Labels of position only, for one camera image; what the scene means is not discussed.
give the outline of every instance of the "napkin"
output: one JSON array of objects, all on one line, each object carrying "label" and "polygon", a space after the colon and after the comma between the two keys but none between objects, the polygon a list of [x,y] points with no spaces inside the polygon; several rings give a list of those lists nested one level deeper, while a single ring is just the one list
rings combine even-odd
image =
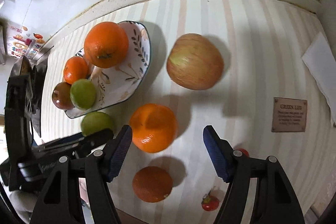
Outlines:
[{"label": "napkin", "polygon": [[320,32],[302,56],[303,62],[315,78],[317,86],[327,99],[331,118],[336,122],[336,61],[329,44]]}]

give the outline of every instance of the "sticker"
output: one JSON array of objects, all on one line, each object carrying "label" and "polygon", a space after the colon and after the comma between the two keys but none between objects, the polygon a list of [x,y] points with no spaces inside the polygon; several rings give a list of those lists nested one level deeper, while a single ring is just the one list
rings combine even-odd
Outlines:
[{"label": "sticker", "polygon": [[307,101],[274,97],[272,132],[305,132]]},{"label": "sticker", "polygon": [[21,30],[21,29],[19,29],[19,28],[16,28],[16,27],[14,27],[14,26],[11,26],[11,27],[10,27],[10,29],[11,29],[11,30],[13,30],[13,31],[16,31],[16,32],[22,33],[22,30]]}]

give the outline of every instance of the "orange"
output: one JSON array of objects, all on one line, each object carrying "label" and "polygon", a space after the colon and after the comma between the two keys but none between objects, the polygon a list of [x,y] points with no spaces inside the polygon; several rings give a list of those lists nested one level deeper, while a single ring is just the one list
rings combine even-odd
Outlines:
[{"label": "orange", "polygon": [[79,79],[85,79],[87,73],[88,65],[84,58],[80,56],[73,56],[65,63],[63,77],[67,83],[72,85]]},{"label": "orange", "polygon": [[171,193],[173,180],[162,168],[148,166],[135,174],[132,187],[141,200],[151,203],[159,202]]},{"label": "orange", "polygon": [[118,24],[110,21],[94,26],[84,41],[85,57],[99,68],[111,68],[126,58],[128,37]]},{"label": "orange", "polygon": [[129,125],[133,143],[142,151],[156,153],[166,149],[177,134],[177,120],[166,106],[147,104],[132,115]]}]

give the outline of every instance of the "green lime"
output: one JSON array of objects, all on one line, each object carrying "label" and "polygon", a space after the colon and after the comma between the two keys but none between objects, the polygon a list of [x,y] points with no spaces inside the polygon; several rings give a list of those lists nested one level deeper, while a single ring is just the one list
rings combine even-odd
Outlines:
[{"label": "green lime", "polygon": [[81,130],[84,136],[109,128],[114,130],[114,123],[109,115],[95,111],[87,114],[81,122]]},{"label": "green lime", "polygon": [[70,99],[78,109],[88,110],[96,100],[95,85],[88,79],[77,80],[71,86]]}]

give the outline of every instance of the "striped tablecloth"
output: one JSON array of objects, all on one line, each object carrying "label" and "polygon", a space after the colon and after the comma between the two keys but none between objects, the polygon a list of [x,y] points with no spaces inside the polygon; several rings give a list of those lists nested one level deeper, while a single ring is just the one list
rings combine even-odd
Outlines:
[{"label": "striped tablecloth", "polygon": [[[150,0],[93,20],[60,40],[49,57],[42,97],[44,141],[80,131],[81,118],[69,119],[51,101],[66,60],[83,47],[92,26],[123,20],[146,26],[152,64],[135,95],[106,112],[120,128],[140,105],[160,103],[175,112],[180,133],[157,154],[131,145],[119,177],[109,185],[116,207],[150,224],[212,223],[217,211],[203,211],[202,197],[215,187],[222,200],[227,187],[216,177],[202,140],[203,128],[212,124],[221,138],[252,157],[276,156],[305,213],[332,165],[335,133],[326,100],[301,60],[314,36],[323,32],[316,15],[278,0]],[[184,89],[166,72],[168,54],[184,33],[206,36],[224,57],[224,76],[209,90]],[[305,132],[271,132],[273,97],[308,100]],[[163,167],[174,179],[175,187],[163,202],[145,203],[133,193],[133,176],[147,165]],[[252,179],[242,223],[251,215],[255,184]]]}]

